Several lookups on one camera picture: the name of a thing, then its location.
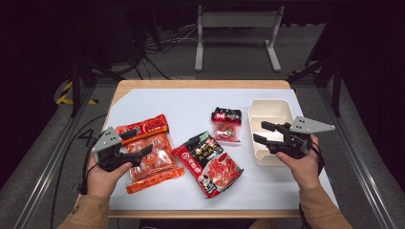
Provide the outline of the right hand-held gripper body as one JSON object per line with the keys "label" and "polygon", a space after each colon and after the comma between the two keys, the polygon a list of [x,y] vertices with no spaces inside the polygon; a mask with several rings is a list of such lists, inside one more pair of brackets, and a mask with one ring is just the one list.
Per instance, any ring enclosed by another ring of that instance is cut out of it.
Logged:
{"label": "right hand-held gripper body", "polygon": [[310,135],[314,133],[333,131],[335,126],[303,116],[297,116],[290,124],[289,133],[282,134],[282,141],[270,141],[273,148],[269,151],[276,155],[279,152],[299,159],[306,156],[312,146]]}

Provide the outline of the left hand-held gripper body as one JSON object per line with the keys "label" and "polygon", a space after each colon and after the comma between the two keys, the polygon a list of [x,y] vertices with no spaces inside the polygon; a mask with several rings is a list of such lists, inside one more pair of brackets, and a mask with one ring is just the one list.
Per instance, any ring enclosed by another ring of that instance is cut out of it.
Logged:
{"label": "left hand-held gripper body", "polygon": [[106,172],[112,172],[127,162],[133,167],[139,167],[142,155],[124,154],[120,151],[121,147],[121,137],[114,128],[109,127],[102,133],[91,152],[95,156],[96,164]]}

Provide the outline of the orange food packet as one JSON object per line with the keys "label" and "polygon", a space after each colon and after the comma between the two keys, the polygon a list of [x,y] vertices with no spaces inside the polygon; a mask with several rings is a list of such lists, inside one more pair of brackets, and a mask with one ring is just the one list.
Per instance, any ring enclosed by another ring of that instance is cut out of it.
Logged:
{"label": "orange food packet", "polygon": [[153,145],[153,151],[143,156],[139,167],[129,171],[130,181],[126,185],[128,194],[158,185],[166,180],[181,177],[184,169],[172,156],[172,144],[169,137],[169,124],[164,114],[142,120],[133,124],[117,126],[120,135],[126,130],[138,129],[139,134],[122,139],[127,154],[139,153],[148,145]]}

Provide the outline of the white divided container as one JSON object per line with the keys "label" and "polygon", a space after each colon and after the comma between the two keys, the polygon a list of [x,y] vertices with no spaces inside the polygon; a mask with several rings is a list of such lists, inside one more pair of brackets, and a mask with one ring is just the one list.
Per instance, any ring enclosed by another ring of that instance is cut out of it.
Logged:
{"label": "white divided container", "polygon": [[[267,140],[282,141],[283,135],[278,131],[272,132],[262,127],[267,121],[273,124],[291,123],[294,112],[284,99],[256,99],[247,110],[248,122],[252,134],[265,137]],[[272,155],[263,144],[253,141],[253,158],[260,166],[284,166],[276,155]]]}

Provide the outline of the person's right hand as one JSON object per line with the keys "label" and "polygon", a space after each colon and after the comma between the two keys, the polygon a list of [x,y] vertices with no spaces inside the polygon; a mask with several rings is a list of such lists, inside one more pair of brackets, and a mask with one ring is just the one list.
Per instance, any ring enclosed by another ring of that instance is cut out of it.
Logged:
{"label": "person's right hand", "polygon": [[277,153],[276,156],[289,167],[301,190],[308,190],[321,185],[318,175],[319,156],[313,149],[300,159],[294,159],[282,152]]}

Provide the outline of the person's left hand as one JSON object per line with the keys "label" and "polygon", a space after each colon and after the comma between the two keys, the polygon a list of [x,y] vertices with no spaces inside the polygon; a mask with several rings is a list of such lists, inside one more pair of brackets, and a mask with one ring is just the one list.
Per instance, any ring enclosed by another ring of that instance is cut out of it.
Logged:
{"label": "person's left hand", "polygon": [[116,168],[113,172],[106,172],[96,164],[94,155],[90,155],[87,171],[87,194],[108,198],[114,192],[118,180],[132,167],[132,163],[127,162]]}

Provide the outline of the small black and red packet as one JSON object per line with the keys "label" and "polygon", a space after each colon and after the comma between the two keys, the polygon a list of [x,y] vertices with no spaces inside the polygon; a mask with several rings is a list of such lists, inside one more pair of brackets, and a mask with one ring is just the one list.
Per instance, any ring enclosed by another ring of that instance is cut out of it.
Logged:
{"label": "small black and red packet", "polygon": [[242,126],[240,110],[217,107],[211,114],[213,135],[218,141],[239,142],[239,130]]}

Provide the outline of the large red and black packet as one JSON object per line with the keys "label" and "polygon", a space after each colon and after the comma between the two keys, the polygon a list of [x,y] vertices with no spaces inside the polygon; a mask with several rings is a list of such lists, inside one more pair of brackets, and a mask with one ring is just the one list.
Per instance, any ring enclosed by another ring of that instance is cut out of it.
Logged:
{"label": "large red and black packet", "polygon": [[209,132],[189,138],[172,155],[189,170],[208,198],[224,192],[244,171]]}

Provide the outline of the yellow and black floor tape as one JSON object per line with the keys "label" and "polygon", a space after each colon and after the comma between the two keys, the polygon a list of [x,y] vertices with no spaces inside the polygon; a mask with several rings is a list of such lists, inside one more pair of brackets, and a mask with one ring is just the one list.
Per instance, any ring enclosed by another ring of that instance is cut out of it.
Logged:
{"label": "yellow and black floor tape", "polygon": [[67,80],[64,86],[61,88],[60,95],[55,100],[56,104],[68,104],[73,105],[74,101],[68,97],[70,89],[73,87],[73,81]]}

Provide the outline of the white table mat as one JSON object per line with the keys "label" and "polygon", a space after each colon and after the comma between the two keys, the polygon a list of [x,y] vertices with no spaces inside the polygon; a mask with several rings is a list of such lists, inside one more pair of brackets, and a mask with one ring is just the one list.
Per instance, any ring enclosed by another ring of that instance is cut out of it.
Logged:
{"label": "white table mat", "polygon": [[128,194],[127,176],[121,178],[110,199],[113,211],[134,211],[141,218],[161,211],[196,213],[207,211],[232,215],[242,211],[286,211],[298,213],[298,186],[289,168],[260,166],[253,158],[252,133],[247,110],[256,99],[284,99],[294,112],[302,114],[291,89],[134,89],[112,106],[106,125],[117,127],[164,114],[172,144],[180,146],[190,137],[212,130],[211,113],[217,107],[242,112],[239,144],[225,143],[225,151],[244,169],[241,177],[216,197],[208,198],[190,172],[134,194]]}

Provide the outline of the grey metal stand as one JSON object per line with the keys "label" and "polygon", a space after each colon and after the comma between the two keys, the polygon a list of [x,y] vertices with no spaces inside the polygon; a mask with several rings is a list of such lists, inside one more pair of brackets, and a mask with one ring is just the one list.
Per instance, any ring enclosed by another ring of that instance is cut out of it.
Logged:
{"label": "grey metal stand", "polygon": [[197,32],[198,42],[194,70],[203,70],[203,29],[204,28],[270,28],[271,36],[264,42],[273,70],[281,71],[277,54],[274,50],[275,40],[284,15],[284,6],[270,11],[206,11],[202,5],[198,8]]}

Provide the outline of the aluminium floor rail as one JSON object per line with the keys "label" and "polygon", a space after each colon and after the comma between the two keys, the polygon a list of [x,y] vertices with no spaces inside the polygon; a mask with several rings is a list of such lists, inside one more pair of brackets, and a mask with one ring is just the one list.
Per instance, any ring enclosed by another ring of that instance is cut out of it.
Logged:
{"label": "aluminium floor rail", "polygon": [[370,203],[373,213],[381,227],[381,229],[398,229],[398,226],[394,222],[391,214],[388,211],[386,204],[375,184],[375,181],[367,168],[364,160],[359,156],[356,149],[353,146],[352,140],[350,139],[349,132],[343,122],[343,120],[337,116],[331,103],[331,97],[328,91],[324,88],[318,89],[318,93],[324,102],[327,110],[334,122],[337,133],[340,135],[346,155],[354,169],[360,186],[365,193],[365,196]]}
{"label": "aluminium floor rail", "polygon": [[17,220],[11,225],[11,229],[29,228],[48,191],[51,192],[51,204],[53,204],[53,194],[57,187],[52,188],[52,183],[59,181],[79,120],[94,91],[94,88],[83,89],[81,95],[83,104],[76,117],[71,117],[73,106],[61,105],[58,108],[13,173],[16,179],[13,184],[17,186],[19,194],[17,202],[22,204],[22,208],[16,214]]}

